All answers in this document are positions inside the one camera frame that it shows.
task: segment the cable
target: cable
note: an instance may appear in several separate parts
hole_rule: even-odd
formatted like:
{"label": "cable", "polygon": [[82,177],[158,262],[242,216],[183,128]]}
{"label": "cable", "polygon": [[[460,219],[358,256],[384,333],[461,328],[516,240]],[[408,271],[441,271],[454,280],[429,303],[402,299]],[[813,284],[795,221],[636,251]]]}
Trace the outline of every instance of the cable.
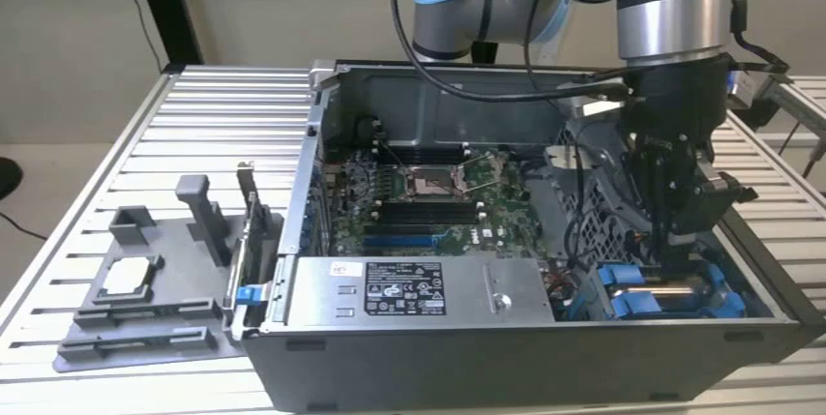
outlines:
{"label": "cable", "polygon": [[0,212],[0,217],[5,219],[5,221],[17,229],[17,231],[25,233],[26,235],[39,239],[41,241],[45,241],[46,239],[49,239],[46,236],[43,236],[42,234],[34,233],[33,231],[25,229],[23,227],[21,227],[17,222],[14,222],[14,220],[11,219],[11,217],[9,217],[7,215],[5,215],[2,212]]}
{"label": "cable", "polygon": [[[525,26],[525,38],[522,39],[522,43],[521,43],[521,56],[525,62],[525,70],[528,71],[528,81],[530,82],[532,89],[534,89],[536,91],[541,91],[541,88],[538,88],[538,82],[536,81],[536,78],[534,78],[534,73],[532,72],[530,50],[528,49],[528,46],[530,45],[532,20],[534,19],[534,16],[536,16],[537,7],[538,7],[538,0],[532,0],[530,12],[528,14],[528,25]],[[561,115],[561,111],[558,110],[558,107],[556,106],[556,104],[553,104],[549,100],[545,100],[545,101],[548,104],[550,104],[550,106],[556,109],[556,112]]]}
{"label": "cable", "polygon": [[816,161],[808,161],[808,163],[805,164],[805,168],[803,169],[803,178],[808,177],[808,174],[811,173],[811,169],[813,168],[813,164],[816,163]]}
{"label": "cable", "polygon": [[481,94],[470,91],[464,91],[456,88],[445,81],[433,76],[424,69],[421,63],[414,58],[413,48],[408,40],[404,26],[401,25],[401,16],[398,14],[398,0],[389,0],[389,10],[392,14],[392,24],[396,30],[396,36],[401,43],[401,49],[410,61],[412,67],[416,69],[424,79],[436,86],[445,93],[469,100],[478,101],[481,103],[529,103],[534,101],[544,101],[548,99],[572,98],[576,96],[586,95],[604,95],[608,100],[619,101],[628,97],[628,90],[624,85],[617,83],[609,84],[589,84],[584,86],[576,86],[565,89],[556,89],[552,91],[541,91],[526,94]]}
{"label": "cable", "polygon": [[139,29],[142,30],[142,37],[145,38],[145,43],[149,44],[149,50],[151,51],[151,57],[154,57],[154,65],[157,66],[157,73],[162,72],[163,69],[159,66],[159,57],[157,56],[157,51],[154,50],[154,44],[151,44],[151,40],[149,39],[149,33],[145,29],[145,20],[142,18],[142,8],[139,7],[139,2],[137,0],[131,0],[134,2],[134,7],[137,8],[137,19],[139,20]]}
{"label": "cable", "polygon": [[791,141],[792,136],[795,135],[795,133],[797,132],[797,128],[800,127],[800,122],[797,122],[795,124],[795,127],[791,129],[791,131],[788,132],[788,135],[785,136],[785,140],[783,141],[783,145],[779,146],[779,151],[776,151],[776,155],[781,156],[783,155],[783,151],[785,150],[785,146],[788,146],[788,142]]}

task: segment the power cable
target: power cable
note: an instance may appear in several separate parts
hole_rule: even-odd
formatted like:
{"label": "power cable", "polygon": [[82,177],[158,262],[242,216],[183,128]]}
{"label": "power cable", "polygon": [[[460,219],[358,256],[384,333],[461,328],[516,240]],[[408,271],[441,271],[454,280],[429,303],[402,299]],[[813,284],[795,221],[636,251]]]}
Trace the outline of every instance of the power cable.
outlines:
{"label": "power cable", "polygon": [[438,79],[429,72],[426,72],[424,66],[414,58],[413,47],[410,46],[410,42],[404,31],[404,26],[401,25],[401,15],[398,14],[398,0],[389,0],[389,10],[392,14],[392,23],[396,30],[396,36],[398,37],[401,49],[404,50],[408,60],[410,61],[412,67],[433,86],[436,86],[445,93],[461,99],[469,101],[478,101],[481,103],[529,103],[534,101],[545,101],[549,99],[572,98],[588,95],[604,95],[605,99],[609,101],[620,101],[628,97],[628,89],[624,85],[617,83],[588,84],[582,86],[573,86],[565,89],[540,91],[526,94],[481,94],[472,91],[464,91],[462,89],[456,88],[445,81]]}
{"label": "power cable", "polygon": [[37,238],[41,241],[45,241],[46,239],[49,239],[46,236],[43,236],[39,233],[34,233],[33,231],[30,231],[29,229],[25,229],[23,227],[19,226],[19,224],[17,222],[14,222],[14,219],[11,219],[11,217],[9,217],[7,215],[5,215],[2,212],[0,212],[0,217],[5,219],[5,221],[14,227],[14,229],[22,233],[25,233],[26,235],[29,235],[33,238]]}
{"label": "power cable", "polygon": [[785,136],[785,140],[783,141],[783,145],[779,146],[779,151],[776,151],[776,155],[777,156],[783,155],[783,151],[785,150],[785,146],[788,146],[788,142],[791,142],[791,138],[793,137],[795,133],[797,132],[797,128],[799,127],[800,127],[800,122],[797,122],[795,124],[795,127],[788,132],[788,135]]}
{"label": "power cable", "polygon": [[139,20],[139,29],[142,30],[142,37],[145,38],[145,43],[149,45],[149,50],[151,51],[151,57],[154,57],[154,65],[157,66],[157,73],[162,72],[162,67],[159,66],[159,57],[157,56],[157,51],[154,50],[154,44],[151,44],[151,40],[149,38],[149,32],[145,28],[145,19],[142,18],[142,8],[139,7],[139,2],[137,0],[131,0],[134,2],[134,7],[137,8],[137,18]]}

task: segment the blue latch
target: blue latch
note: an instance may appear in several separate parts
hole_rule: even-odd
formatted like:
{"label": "blue latch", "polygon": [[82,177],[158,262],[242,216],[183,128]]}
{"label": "blue latch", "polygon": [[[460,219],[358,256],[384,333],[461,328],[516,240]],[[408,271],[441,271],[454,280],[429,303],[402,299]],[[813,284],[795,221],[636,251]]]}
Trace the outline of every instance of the blue latch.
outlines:
{"label": "blue latch", "polygon": [[648,291],[625,292],[609,300],[616,318],[639,313],[656,313],[661,311],[653,295]]}
{"label": "blue latch", "polygon": [[603,285],[611,284],[645,284],[640,267],[623,263],[605,264],[596,271]]}
{"label": "blue latch", "polygon": [[256,306],[261,302],[261,290],[262,286],[260,285],[238,286],[234,293],[234,303],[240,306]]}

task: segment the metal grating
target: metal grating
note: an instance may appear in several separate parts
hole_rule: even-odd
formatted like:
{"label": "metal grating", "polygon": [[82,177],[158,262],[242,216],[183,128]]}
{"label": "metal grating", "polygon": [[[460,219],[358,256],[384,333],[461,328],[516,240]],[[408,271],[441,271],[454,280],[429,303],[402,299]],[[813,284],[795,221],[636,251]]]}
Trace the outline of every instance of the metal grating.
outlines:
{"label": "metal grating", "polygon": [[[306,71],[186,68],[181,76],[158,82],[0,308],[2,413],[277,413],[245,358],[73,374],[54,373],[51,360],[110,241],[103,230],[118,204],[147,201],[154,217],[185,215],[174,196],[163,192],[182,172],[202,171],[210,176],[213,198],[229,213],[240,211],[232,169],[238,160],[254,159],[261,198],[285,209],[296,159],[292,145],[302,133],[306,98]],[[760,201],[737,211],[826,312],[826,201],[753,142],[735,118],[713,139],[717,168],[760,193]],[[484,411],[819,415],[824,406],[820,338],[780,364],[736,371],[688,403]]]}

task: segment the power supply label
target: power supply label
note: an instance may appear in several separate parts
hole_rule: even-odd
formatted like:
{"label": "power supply label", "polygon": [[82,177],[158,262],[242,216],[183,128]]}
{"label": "power supply label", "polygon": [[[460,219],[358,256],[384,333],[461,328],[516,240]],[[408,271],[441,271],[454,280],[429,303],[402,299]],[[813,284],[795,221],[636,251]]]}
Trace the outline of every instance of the power supply label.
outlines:
{"label": "power supply label", "polygon": [[368,262],[368,315],[446,315],[441,263]]}

